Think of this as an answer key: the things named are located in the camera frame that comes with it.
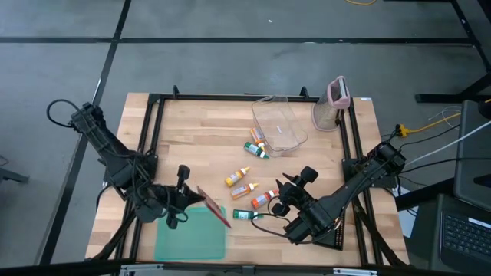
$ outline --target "gray floor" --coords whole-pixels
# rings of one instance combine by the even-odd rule
[[[489,52],[490,25],[474,2],[460,4]],[[0,1],[0,36],[112,37],[123,1]],[[465,36],[450,4],[342,0],[133,0],[123,37],[452,37]],[[0,154],[5,166],[31,176],[0,186],[0,267],[31,265],[53,211],[77,134],[48,122],[44,110],[63,97],[91,101],[108,44],[0,44]],[[394,124],[417,128],[444,105],[416,104],[414,94],[456,93],[484,74],[473,48],[341,44],[120,44],[101,106],[116,131],[128,92],[319,95],[344,75],[356,97],[372,97],[382,133]],[[55,108],[67,121],[71,110]],[[407,140],[445,130],[440,125]],[[408,159],[454,140],[457,133],[413,146]],[[427,162],[452,158],[447,149]],[[102,166],[89,147],[75,187],[55,262],[84,257],[101,188]],[[422,169],[412,179],[433,183],[453,174]],[[417,186],[404,183],[408,189]]]

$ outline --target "clear plastic container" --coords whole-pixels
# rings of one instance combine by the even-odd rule
[[[269,96],[252,103],[254,124],[265,138],[266,153],[281,156],[300,147],[308,138],[286,96]]]

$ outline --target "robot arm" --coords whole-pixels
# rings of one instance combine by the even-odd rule
[[[106,166],[106,181],[122,200],[134,203],[136,217],[142,222],[153,222],[166,215],[167,225],[175,229],[178,222],[186,221],[178,215],[186,215],[187,206],[204,200],[185,183],[190,170],[184,165],[179,166],[176,186],[154,185],[158,157],[126,148],[106,127],[101,108],[84,104],[71,115],[68,125],[87,137]]]
[[[291,243],[299,244],[311,235],[314,242],[319,242],[326,233],[337,227],[349,202],[364,189],[376,181],[399,173],[405,158],[389,143],[377,145],[363,162],[351,167],[353,175],[332,195],[314,199],[304,187],[307,182],[314,182],[318,173],[306,166],[300,176],[291,177],[283,174],[290,182],[285,184],[276,180],[279,188],[279,203],[272,212],[285,216],[290,205],[298,209],[298,217],[285,226],[286,236]]]

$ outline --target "wooden table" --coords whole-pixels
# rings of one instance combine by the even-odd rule
[[[128,94],[117,137],[129,149],[136,149],[147,105],[148,94]],[[276,188],[275,179],[285,181],[282,173],[299,174],[304,166],[317,170],[319,177],[306,186],[315,198],[329,195],[343,183],[341,159],[343,157],[339,131],[317,131],[311,121],[312,103],[290,103],[297,119],[308,133],[308,140],[296,151],[269,160],[257,158],[242,147],[253,142],[249,129],[252,121],[252,102],[211,100],[166,100],[160,129],[157,154],[159,164],[155,183],[175,185],[177,167],[191,168],[188,185],[204,189],[220,205],[225,206],[232,229],[227,231],[226,256],[220,261],[199,261],[220,264],[256,265],[360,265],[355,236],[352,208],[346,212],[344,250],[336,251],[317,245],[292,245],[284,238],[261,232],[248,221],[232,219],[233,209],[251,209],[251,199]],[[374,107],[370,99],[355,98],[354,105],[364,153],[380,140]],[[348,124],[348,135],[351,129]],[[250,166],[248,175],[239,183],[259,182],[251,195],[232,201],[230,188],[224,179],[237,169]],[[394,199],[383,189],[371,189],[377,227],[397,256],[408,263],[406,247]],[[109,241],[120,226],[125,203],[114,190],[101,198],[86,256],[94,256]],[[284,221],[262,218],[258,224],[282,232]],[[153,261],[157,222],[143,224],[138,261]],[[128,232],[124,256],[129,255],[132,228]],[[370,235],[365,229],[368,258],[374,262]]]

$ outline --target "small bottle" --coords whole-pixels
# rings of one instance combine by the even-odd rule
[[[268,203],[268,201],[273,196],[276,196],[276,195],[278,195],[278,190],[265,192],[264,194],[258,196],[257,198],[255,198],[251,201],[252,207],[254,207],[254,209],[257,209],[257,208],[263,206],[264,204]]]
[[[233,199],[238,199],[239,197],[245,196],[248,193],[252,192],[252,190],[254,190],[254,188],[257,187],[258,185],[259,183],[250,183],[246,186],[242,186],[231,191],[230,194],[232,195]]]
[[[242,177],[244,177],[247,172],[251,169],[250,167],[242,168],[233,174],[231,174],[227,179],[225,179],[225,183],[229,186],[232,187],[234,186]]]
[[[257,146],[252,145],[249,142],[245,143],[244,150],[247,150],[248,152],[254,154],[257,157],[269,159],[269,156],[264,151],[262,151],[262,149],[259,149]]]
[[[258,213],[254,211],[233,209],[234,219],[251,219],[254,215],[257,215],[254,219],[262,218],[262,215],[258,215]]]
[[[258,130],[257,128],[252,128],[251,134],[252,134],[252,138],[254,138],[254,143],[258,147],[260,147],[263,152],[266,152],[266,150],[264,149],[264,146],[265,146],[264,141],[265,140],[264,140],[264,136],[262,135],[261,130]]]

